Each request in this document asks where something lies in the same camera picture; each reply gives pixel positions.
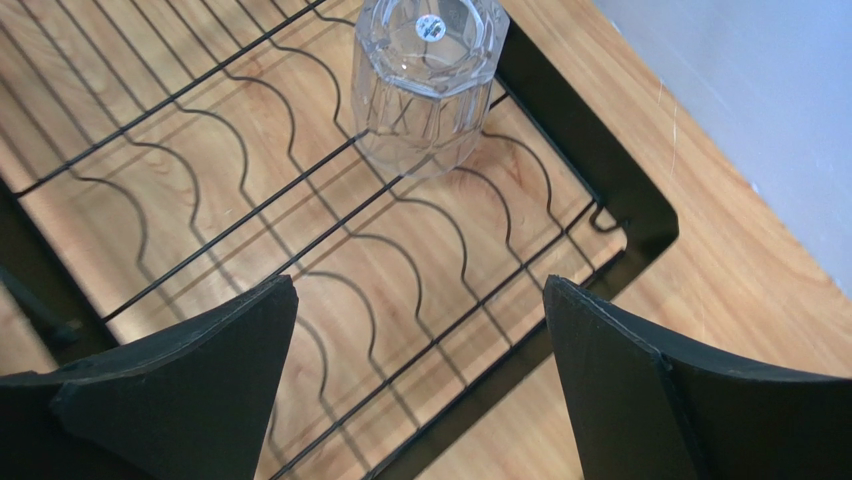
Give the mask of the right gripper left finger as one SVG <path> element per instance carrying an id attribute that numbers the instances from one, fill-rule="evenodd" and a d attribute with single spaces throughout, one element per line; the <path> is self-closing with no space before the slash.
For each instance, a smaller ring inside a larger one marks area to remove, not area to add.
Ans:
<path id="1" fill-rule="evenodd" d="M 1 379 L 5 479 L 251 479 L 299 298 L 279 275 L 50 373 Z"/>

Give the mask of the clear glass cup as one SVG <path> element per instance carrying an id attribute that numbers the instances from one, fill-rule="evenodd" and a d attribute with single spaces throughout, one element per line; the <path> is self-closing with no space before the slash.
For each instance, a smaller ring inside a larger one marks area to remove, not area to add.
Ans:
<path id="1" fill-rule="evenodd" d="M 461 165 L 490 111 L 509 26 L 493 0 L 364 2 L 351 94 L 358 151 L 394 176 Z"/>

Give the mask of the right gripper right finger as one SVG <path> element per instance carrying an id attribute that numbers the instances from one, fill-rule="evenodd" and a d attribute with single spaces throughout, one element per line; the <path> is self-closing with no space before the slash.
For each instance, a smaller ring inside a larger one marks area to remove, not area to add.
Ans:
<path id="1" fill-rule="evenodd" d="M 552 275 L 546 322 L 587 479 L 847 479 L 851 382 L 742 357 Z"/>

